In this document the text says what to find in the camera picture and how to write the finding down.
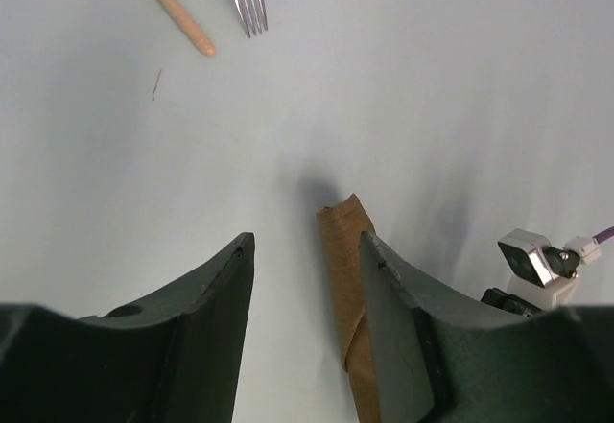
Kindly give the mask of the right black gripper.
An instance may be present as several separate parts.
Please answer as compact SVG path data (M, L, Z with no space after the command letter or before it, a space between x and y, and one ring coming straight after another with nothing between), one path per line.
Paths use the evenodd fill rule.
M517 316L532 316L532 305L529 302L497 288L487 289L481 298L481 302Z

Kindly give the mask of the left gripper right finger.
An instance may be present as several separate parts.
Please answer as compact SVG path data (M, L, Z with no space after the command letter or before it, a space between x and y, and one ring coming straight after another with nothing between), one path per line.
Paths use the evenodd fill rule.
M360 242L366 318L386 422L609 422L613 310L522 317Z

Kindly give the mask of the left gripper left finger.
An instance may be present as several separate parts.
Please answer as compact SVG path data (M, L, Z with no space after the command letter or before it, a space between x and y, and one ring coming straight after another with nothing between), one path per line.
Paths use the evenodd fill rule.
M255 238L102 317L1 307L5 422L228 422L254 278Z

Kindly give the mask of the brown cloth napkin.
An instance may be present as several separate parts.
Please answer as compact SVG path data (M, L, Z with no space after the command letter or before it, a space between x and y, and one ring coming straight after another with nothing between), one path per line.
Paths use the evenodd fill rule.
M342 369L346 373L358 419L380 422L381 412L360 268L360 241L373 223L359 198L317 213L327 265Z

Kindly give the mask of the spoon with wooden handle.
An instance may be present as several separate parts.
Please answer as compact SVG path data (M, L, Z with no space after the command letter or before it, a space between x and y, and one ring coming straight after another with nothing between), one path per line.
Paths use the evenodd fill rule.
M216 55L212 40L178 0L156 1L201 54L210 58Z

